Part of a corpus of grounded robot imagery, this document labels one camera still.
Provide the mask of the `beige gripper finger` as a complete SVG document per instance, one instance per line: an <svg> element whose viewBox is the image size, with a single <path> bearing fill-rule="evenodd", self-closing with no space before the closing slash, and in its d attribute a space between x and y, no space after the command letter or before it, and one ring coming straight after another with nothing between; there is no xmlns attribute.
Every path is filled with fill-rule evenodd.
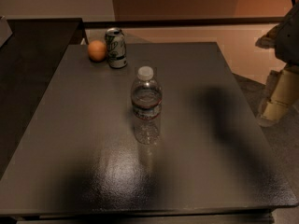
<svg viewBox="0 0 299 224"><path fill-rule="evenodd" d="M278 26L273 27L265 35L257 39L255 46L261 49L273 49L276 46L278 30Z"/></svg>
<svg viewBox="0 0 299 224"><path fill-rule="evenodd" d="M256 119L262 127L278 123L299 100L299 66L286 64L271 71L265 84Z"/></svg>

